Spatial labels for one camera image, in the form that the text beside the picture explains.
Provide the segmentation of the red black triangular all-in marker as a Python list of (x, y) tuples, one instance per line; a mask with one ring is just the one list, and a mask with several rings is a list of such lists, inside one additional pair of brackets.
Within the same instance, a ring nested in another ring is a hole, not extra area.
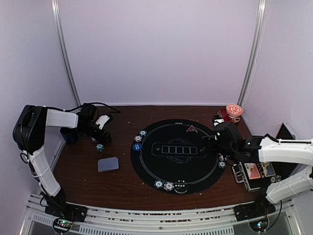
[(186, 130), (186, 133), (198, 133), (198, 131), (194, 127), (194, 125), (190, 125), (189, 128)]

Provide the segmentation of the blue-backed playing card deck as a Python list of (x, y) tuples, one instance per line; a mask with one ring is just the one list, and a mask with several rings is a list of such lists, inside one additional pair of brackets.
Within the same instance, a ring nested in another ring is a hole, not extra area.
[(98, 171), (105, 172), (119, 169), (119, 160), (117, 157), (100, 159), (98, 161)]

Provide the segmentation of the single white blue poker chip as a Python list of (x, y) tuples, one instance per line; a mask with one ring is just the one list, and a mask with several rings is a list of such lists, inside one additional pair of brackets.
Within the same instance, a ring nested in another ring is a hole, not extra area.
[(140, 136), (140, 135), (135, 136), (134, 137), (134, 141), (135, 142), (141, 142), (142, 141), (142, 136)]

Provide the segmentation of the blue small blind button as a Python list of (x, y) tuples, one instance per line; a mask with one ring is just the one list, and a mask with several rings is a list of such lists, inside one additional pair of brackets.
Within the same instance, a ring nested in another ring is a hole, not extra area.
[(132, 146), (132, 149), (134, 151), (140, 151), (142, 149), (142, 144), (140, 143), (135, 143), (133, 146)]

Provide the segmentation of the single green blue poker chip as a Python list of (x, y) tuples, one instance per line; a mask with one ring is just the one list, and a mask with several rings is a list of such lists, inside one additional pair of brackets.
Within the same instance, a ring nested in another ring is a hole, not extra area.
[(139, 134), (140, 134), (142, 137), (144, 137), (144, 136), (147, 135), (147, 132), (146, 132), (145, 130), (141, 130), (141, 131), (139, 132)]

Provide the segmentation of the clear round dealer button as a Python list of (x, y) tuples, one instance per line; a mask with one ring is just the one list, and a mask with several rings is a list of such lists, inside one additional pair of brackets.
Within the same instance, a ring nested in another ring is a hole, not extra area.
[(174, 183), (174, 191), (178, 194), (184, 194), (188, 191), (188, 183), (185, 180), (178, 180)]

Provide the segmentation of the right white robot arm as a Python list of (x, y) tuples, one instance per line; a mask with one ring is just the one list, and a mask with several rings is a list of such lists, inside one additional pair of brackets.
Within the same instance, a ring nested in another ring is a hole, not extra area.
[(300, 172), (265, 187), (256, 202), (251, 204), (251, 212), (261, 216), (269, 209), (269, 203), (297, 195), (313, 188), (313, 141), (276, 139), (269, 134), (250, 136), (243, 139), (233, 122), (214, 118), (213, 137), (209, 142), (222, 156), (243, 163), (294, 163), (306, 167)]

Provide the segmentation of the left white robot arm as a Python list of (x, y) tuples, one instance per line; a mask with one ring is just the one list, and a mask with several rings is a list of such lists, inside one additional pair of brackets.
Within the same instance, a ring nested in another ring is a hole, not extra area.
[(21, 159), (29, 165), (44, 196), (52, 202), (51, 209), (59, 217), (68, 216), (70, 206), (45, 156), (46, 128), (58, 127), (69, 142), (87, 136), (97, 144), (105, 144), (112, 139), (105, 125), (112, 121), (115, 110), (102, 116), (97, 116), (97, 111), (97, 103), (84, 103), (71, 110), (25, 105), (13, 129), (13, 140), (21, 151)]

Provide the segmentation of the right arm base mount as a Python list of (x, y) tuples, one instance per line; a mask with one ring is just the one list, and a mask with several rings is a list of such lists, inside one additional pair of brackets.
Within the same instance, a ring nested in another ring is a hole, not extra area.
[(236, 220), (247, 221), (253, 232), (265, 232), (269, 228), (269, 214), (276, 212), (276, 207), (271, 203), (252, 202), (234, 207)]

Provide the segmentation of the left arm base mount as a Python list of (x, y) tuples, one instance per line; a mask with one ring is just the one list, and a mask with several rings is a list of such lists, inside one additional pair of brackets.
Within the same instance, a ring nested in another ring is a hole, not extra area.
[(84, 206), (65, 203), (62, 207), (51, 199), (46, 201), (45, 213), (56, 217), (52, 222), (53, 230), (58, 234), (69, 232), (75, 222), (84, 222), (88, 209)]

